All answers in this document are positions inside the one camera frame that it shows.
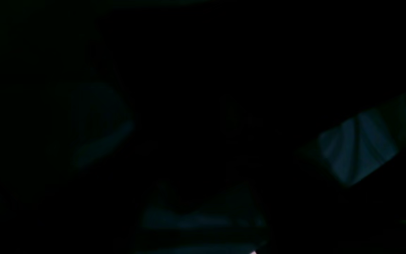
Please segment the teal table cloth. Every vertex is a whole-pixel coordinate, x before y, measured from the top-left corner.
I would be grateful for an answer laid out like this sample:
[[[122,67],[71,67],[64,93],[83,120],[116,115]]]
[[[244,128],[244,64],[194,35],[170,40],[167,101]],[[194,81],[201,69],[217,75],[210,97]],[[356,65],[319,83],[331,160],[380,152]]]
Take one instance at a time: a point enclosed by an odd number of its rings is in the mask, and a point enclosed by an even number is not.
[[[406,93],[322,132],[299,150],[340,184],[351,187],[406,147]]]

